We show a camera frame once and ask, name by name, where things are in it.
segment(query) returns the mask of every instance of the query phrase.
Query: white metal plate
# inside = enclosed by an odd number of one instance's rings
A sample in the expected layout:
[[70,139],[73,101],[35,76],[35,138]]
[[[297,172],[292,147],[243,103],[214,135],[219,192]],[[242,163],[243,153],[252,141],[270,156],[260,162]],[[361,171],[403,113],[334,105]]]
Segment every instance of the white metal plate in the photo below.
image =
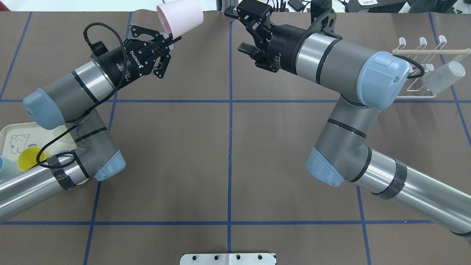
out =
[[180,265],[276,265],[276,254],[186,254]]

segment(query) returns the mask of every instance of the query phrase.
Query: black cable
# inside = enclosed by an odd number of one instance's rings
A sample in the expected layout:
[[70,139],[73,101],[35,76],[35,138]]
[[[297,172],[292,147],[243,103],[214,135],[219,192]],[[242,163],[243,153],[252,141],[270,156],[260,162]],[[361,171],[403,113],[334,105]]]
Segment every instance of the black cable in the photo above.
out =
[[[118,82],[118,84],[115,86],[115,88],[113,89],[113,91],[111,91],[111,93],[106,96],[104,99],[102,99],[101,101],[99,101],[98,103],[96,103],[95,105],[93,105],[92,107],[88,108],[80,117],[74,119],[74,120],[70,120],[70,121],[66,121],[66,123],[72,123],[72,122],[76,122],[78,120],[81,120],[81,119],[84,119],[86,118],[91,112],[92,110],[94,110],[96,107],[98,107],[100,104],[102,104],[103,102],[106,102],[108,99],[110,99],[119,89],[121,89],[121,85],[122,85],[122,82],[124,81],[124,77],[126,75],[126,69],[127,69],[127,66],[128,66],[128,57],[126,55],[126,49],[124,48],[124,45],[123,45],[123,42],[121,40],[121,37],[119,36],[119,34],[110,26],[104,24],[104,23],[101,23],[101,22],[94,22],[88,26],[85,27],[85,29],[83,30],[83,38],[85,40],[85,42],[88,44],[88,46],[90,46],[90,49],[93,50],[93,45],[91,44],[90,42],[90,39],[88,38],[88,30],[93,27],[93,26],[102,26],[102,27],[105,27],[107,29],[109,29],[115,36],[116,38],[118,39],[119,41],[119,45],[121,47],[121,50],[122,50],[122,57],[123,57],[123,68],[121,69],[121,78]],[[44,150],[46,150],[46,148],[48,148],[49,146],[51,146],[53,143],[55,143],[56,141],[58,141],[60,138],[62,138],[64,135],[70,133],[73,129],[75,129],[78,125],[74,125],[72,127],[70,127],[67,131],[63,132],[61,135],[57,136],[55,139],[53,139],[52,141],[48,142],[44,147],[41,148],[41,150],[39,151],[38,155],[36,156],[36,163],[41,166],[41,167],[45,167],[45,168],[50,168],[50,169],[61,169],[61,168],[64,168],[64,167],[67,167],[67,166],[70,166],[72,165],[75,161],[79,160],[79,158],[77,157],[77,155],[75,153],[72,153],[72,152],[63,152],[63,153],[60,153],[59,155],[57,155],[57,157],[61,157],[61,156],[65,156],[65,155],[72,155],[73,156],[73,159],[71,161],[69,161],[68,163],[64,164],[64,165],[60,165],[60,166],[50,166],[50,165],[46,165],[44,164],[43,162],[44,161],[41,161],[41,155],[44,153]]]
[[418,75],[409,75],[407,77],[407,79],[413,79],[413,78],[419,78],[419,77],[422,77],[425,75],[425,69],[423,68],[423,66],[421,64],[419,64],[418,62],[412,60],[411,58],[409,57],[405,57],[405,56],[400,56],[400,55],[394,55],[396,56],[397,58],[400,58],[400,59],[403,59],[405,61],[407,61],[408,63],[414,65],[415,67],[417,67],[417,69],[420,70],[420,74]]

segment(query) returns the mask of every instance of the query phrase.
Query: table surface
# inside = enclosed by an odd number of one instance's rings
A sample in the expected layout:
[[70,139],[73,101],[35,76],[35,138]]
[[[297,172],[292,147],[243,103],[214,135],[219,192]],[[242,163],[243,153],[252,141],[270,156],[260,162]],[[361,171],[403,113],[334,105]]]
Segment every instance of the table surface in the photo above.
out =
[[[242,25],[204,16],[175,44],[164,79],[145,76],[98,108],[125,170],[0,224],[0,264],[177,265],[186,253],[262,251],[278,264],[469,264],[469,244],[421,215],[311,177],[304,164],[339,95],[256,68],[237,51],[252,42]],[[121,36],[128,23],[161,30],[144,10],[0,14],[0,128],[31,122],[21,100],[90,60],[82,31],[95,21]],[[307,28],[309,14],[272,21]],[[399,37],[435,46],[443,34],[463,49],[467,25],[471,15],[339,14],[336,33],[377,50]],[[105,29],[89,36],[117,45]],[[434,99],[397,100],[367,144],[471,193],[470,84],[466,75]]]

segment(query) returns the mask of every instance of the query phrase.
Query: light blue joint cap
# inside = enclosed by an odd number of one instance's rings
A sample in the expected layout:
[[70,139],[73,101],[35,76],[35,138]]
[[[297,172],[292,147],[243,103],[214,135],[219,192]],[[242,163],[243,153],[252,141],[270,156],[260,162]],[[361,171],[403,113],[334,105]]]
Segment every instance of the light blue joint cap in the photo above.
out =
[[65,124],[59,107],[42,89],[24,98],[23,107],[33,120],[46,130],[52,130]]
[[98,181],[108,179],[123,170],[126,167],[126,161],[122,157],[121,151],[118,150],[116,154],[98,171],[94,176]]
[[306,170],[313,177],[333,187],[339,187],[344,181],[332,164],[314,147],[306,162]]
[[408,74],[408,62],[379,51],[361,68],[357,82],[358,99],[368,107],[385,109],[398,96]]

